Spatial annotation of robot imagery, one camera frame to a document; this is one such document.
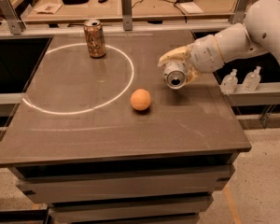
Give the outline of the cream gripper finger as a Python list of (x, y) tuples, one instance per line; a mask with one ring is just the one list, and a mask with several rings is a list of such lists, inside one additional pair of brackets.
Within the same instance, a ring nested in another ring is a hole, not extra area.
[(186, 46), (172, 49), (163, 54), (158, 61), (158, 67), (162, 67), (170, 61), (185, 61), (187, 57), (188, 49)]
[(195, 81), (201, 73), (196, 70), (194, 67), (190, 67), (187, 73), (186, 83), (190, 84), (191, 82)]

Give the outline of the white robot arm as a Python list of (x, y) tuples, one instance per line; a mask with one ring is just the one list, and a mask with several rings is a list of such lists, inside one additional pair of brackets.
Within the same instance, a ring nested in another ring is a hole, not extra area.
[(280, 65), (280, 0), (258, 0), (245, 21), (162, 55), (158, 66), (173, 89), (213, 73), (225, 63), (271, 53)]

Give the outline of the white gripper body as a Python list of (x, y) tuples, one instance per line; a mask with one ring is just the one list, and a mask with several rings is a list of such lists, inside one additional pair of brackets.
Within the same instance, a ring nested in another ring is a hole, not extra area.
[(201, 73), (213, 73), (224, 65), (221, 50), (213, 35), (197, 39), (188, 45), (189, 63)]

